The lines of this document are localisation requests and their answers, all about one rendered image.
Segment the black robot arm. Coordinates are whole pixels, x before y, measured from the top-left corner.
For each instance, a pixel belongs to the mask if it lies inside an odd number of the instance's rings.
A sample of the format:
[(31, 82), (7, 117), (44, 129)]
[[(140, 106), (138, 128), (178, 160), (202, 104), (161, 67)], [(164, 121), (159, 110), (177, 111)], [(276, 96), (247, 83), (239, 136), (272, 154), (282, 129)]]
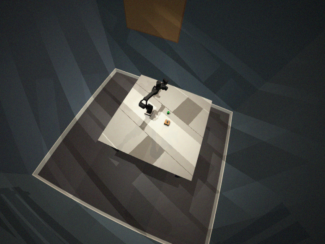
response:
[[(148, 114), (151, 114), (152, 113), (152, 110), (153, 110), (153, 106), (151, 104), (148, 104), (147, 105), (147, 101), (148, 99), (150, 99), (153, 95), (156, 95), (158, 93), (158, 91), (161, 89), (161, 81), (157, 81), (156, 82), (156, 86), (154, 86), (152, 88), (152, 91), (146, 95), (138, 104), (139, 107), (141, 107), (142, 109), (146, 109)], [(168, 87), (166, 85), (163, 86), (164, 90), (167, 90)], [(146, 104), (142, 103), (142, 101), (145, 100), (146, 101)]]

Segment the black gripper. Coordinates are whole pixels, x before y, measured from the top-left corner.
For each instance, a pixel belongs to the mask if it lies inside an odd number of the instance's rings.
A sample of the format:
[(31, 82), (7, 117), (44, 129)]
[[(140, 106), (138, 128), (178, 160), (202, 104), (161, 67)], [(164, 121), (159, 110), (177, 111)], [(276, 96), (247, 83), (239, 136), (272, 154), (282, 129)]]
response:
[(163, 88), (164, 85), (167, 85), (168, 84), (168, 81), (169, 80), (166, 80), (165, 78), (163, 79), (163, 82), (161, 83), (161, 89)]

